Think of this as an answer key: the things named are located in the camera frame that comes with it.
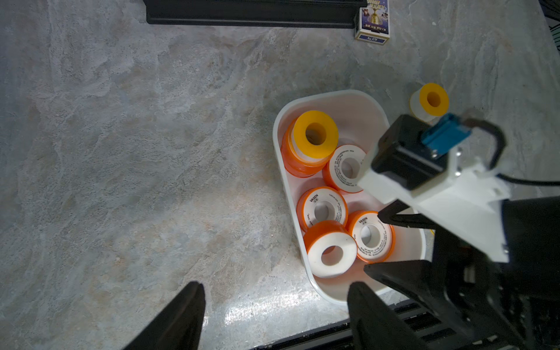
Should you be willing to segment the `white storage box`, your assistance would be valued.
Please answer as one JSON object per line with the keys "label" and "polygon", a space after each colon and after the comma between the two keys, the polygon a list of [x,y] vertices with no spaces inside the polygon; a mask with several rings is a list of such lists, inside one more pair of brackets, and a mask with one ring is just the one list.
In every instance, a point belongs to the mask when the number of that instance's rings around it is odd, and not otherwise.
{"label": "white storage box", "polygon": [[[300,228],[296,207],[297,201],[306,191],[325,185],[325,183],[321,174],[315,174],[306,179],[291,175],[285,169],[281,156],[281,141],[289,125],[297,117],[310,110],[325,112],[329,115],[338,126],[339,141],[343,144],[356,144],[364,151],[371,150],[389,128],[389,122],[382,106],[373,97],[358,90],[340,90],[297,99],[288,103],[278,113],[272,133],[273,145],[307,277],[318,295],[337,306],[347,306],[349,287],[355,281],[363,281],[380,297],[383,294],[394,292],[391,288],[371,279],[363,271],[365,262],[359,262],[359,259],[356,259],[353,266],[339,277],[319,279],[311,272],[303,241],[304,233]],[[386,206],[364,191],[357,194],[343,194],[343,197],[347,201],[350,212],[366,209],[379,211]],[[418,228],[396,227],[397,242],[387,262],[427,260],[426,233],[429,237],[433,236],[430,232]]]}

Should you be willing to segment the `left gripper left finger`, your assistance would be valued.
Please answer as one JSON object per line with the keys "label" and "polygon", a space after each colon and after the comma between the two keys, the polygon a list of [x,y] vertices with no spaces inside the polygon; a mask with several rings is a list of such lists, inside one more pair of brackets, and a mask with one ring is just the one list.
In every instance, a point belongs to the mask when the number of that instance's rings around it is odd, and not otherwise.
{"label": "left gripper left finger", "polygon": [[206,307],[204,286],[189,282],[126,349],[197,349]]}

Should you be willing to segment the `orange tape roll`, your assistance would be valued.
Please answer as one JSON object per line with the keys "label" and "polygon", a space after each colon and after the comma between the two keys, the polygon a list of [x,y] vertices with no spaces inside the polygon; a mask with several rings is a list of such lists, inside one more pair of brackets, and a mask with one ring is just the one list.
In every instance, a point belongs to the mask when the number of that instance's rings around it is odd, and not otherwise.
{"label": "orange tape roll", "polygon": [[328,220],[345,226],[349,210],[338,191],[324,186],[306,191],[297,202],[296,214],[301,230],[306,233],[317,223]]}
{"label": "orange tape roll", "polygon": [[303,236],[313,275],[331,279],[347,272],[357,257],[356,241],[335,220],[326,220],[308,229]]}
{"label": "orange tape roll", "polygon": [[285,169],[293,176],[298,178],[309,178],[320,172],[327,165],[329,157],[326,161],[319,163],[308,164],[296,157],[295,148],[291,141],[291,132],[293,126],[290,125],[288,130],[284,133],[281,143],[281,156],[284,162]]}
{"label": "orange tape roll", "polygon": [[325,184],[346,193],[359,193],[363,189],[357,184],[365,152],[354,144],[339,146],[327,165],[322,169]]}
{"label": "orange tape roll", "polygon": [[395,247],[395,229],[379,219],[377,211],[354,211],[347,230],[357,244],[357,258],[364,263],[384,262]]}

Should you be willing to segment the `orange tape roll top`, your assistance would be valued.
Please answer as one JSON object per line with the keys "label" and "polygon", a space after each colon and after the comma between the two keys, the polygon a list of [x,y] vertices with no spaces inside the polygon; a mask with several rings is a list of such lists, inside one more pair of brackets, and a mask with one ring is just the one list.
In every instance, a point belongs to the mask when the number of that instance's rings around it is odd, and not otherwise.
{"label": "orange tape roll top", "polygon": [[281,143],[281,156],[284,162],[285,169],[293,176],[298,178],[309,178],[320,172],[327,165],[329,157],[326,161],[319,163],[308,164],[296,157],[295,148],[291,141],[291,132],[293,126],[290,125],[288,130],[284,133]]}

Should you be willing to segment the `yellow tape roll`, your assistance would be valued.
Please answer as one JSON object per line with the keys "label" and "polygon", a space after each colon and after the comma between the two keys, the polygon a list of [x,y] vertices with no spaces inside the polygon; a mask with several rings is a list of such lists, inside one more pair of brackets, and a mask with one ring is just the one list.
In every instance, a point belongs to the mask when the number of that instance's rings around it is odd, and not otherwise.
{"label": "yellow tape roll", "polygon": [[411,95],[409,108],[414,117],[428,123],[448,112],[449,96],[439,84],[428,83]]}
{"label": "yellow tape roll", "polygon": [[338,147],[338,126],[325,112],[316,110],[299,116],[288,140],[296,158],[307,164],[324,163]]}

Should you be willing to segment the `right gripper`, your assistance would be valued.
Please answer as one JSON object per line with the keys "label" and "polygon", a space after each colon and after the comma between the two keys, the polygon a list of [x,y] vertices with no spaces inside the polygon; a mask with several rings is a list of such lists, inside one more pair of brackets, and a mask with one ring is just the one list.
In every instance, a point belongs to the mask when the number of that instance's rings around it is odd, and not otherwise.
{"label": "right gripper", "polygon": [[365,169],[359,185],[384,204],[384,223],[435,232],[431,260],[376,263],[372,279],[414,299],[471,341],[559,347],[559,199],[513,201],[473,159],[407,190]]}

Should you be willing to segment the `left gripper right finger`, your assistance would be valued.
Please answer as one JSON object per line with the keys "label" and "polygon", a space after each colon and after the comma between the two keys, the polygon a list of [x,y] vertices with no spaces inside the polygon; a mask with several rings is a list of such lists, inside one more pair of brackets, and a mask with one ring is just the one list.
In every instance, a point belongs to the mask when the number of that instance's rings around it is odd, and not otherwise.
{"label": "left gripper right finger", "polygon": [[354,348],[428,348],[366,283],[354,282],[350,285],[347,305]]}

